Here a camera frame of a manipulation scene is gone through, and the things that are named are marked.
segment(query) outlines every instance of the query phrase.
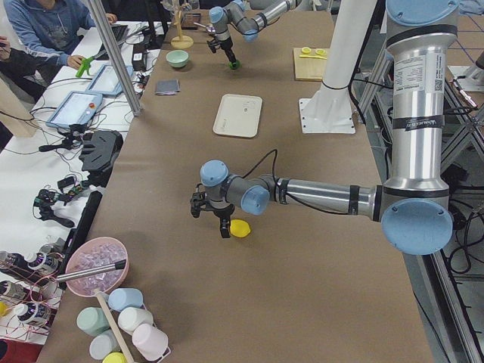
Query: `white tray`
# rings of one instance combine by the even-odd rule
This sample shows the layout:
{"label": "white tray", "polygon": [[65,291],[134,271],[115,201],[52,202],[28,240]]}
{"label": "white tray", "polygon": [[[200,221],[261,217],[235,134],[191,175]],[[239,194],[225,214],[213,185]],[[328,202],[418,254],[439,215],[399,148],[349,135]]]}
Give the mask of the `white tray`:
{"label": "white tray", "polygon": [[253,138],[259,128],[262,99],[257,96],[223,95],[213,124],[217,135]]}

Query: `green clip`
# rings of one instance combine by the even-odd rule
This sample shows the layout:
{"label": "green clip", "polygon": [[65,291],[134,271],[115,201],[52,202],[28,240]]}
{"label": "green clip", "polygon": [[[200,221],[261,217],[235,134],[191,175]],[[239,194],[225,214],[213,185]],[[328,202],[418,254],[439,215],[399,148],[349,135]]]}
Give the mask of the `green clip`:
{"label": "green clip", "polygon": [[82,77],[82,74],[86,71],[88,76],[91,74],[89,73],[89,68],[91,68],[91,62],[94,60],[94,57],[84,58],[81,63],[81,67],[77,70],[76,77]]}

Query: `blue hoodie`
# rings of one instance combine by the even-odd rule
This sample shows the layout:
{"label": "blue hoodie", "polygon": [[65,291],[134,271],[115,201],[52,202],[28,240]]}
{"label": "blue hoodie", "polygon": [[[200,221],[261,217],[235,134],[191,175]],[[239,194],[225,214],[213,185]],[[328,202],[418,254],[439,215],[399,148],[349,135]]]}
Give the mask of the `blue hoodie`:
{"label": "blue hoodie", "polygon": [[51,10],[36,0],[4,0],[8,19],[27,53],[49,64],[67,65],[79,44],[79,28],[95,26],[80,0],[56,0]]}

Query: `person's hand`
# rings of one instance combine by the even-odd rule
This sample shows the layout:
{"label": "person's hand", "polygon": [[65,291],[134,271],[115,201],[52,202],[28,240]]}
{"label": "person's hand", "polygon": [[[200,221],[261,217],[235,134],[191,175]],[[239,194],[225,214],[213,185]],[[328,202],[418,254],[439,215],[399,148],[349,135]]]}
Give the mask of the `person's hand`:
{"label": "person's hand", "polygon": [[84,57],[82,55],[70,55],[67,58],[67,65],[75,70],[78,70],[81,67],[83,59]]}
{"label": "person's hand", "polygon": [[118,17],[115,14],[106,13],[106,18],[109,24],[114,24],[118,21]]}
{"label": "person's hand", "polygon": [[5,62],[10,57],[10,42],[6,36],[0,36],[0,43],[0,61]]}

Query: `keyboard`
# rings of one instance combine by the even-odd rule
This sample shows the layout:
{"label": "keyboard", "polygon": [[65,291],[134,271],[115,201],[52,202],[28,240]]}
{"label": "keyboard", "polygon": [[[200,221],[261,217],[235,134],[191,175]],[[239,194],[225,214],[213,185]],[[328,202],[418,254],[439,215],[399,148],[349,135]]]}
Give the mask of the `keyboard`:
{"label": "keyboard", "polygon": [[[128,32],[128,26],[127,25],[111,25],[111,31],[113,32],[114,34],[114,38],[116,40],[116,42],[121,42],[122,40],[124,40],[126,38],[126,35],[127,35],[127,32]],[[103,50],[105,49],[104,45],[102,45],[100,48],[99,48],[99,52],[102,52]],[[103,54],[101,55],[98,60],[100,61],[106,61],[109,59],[109,56],[106,54]]]}

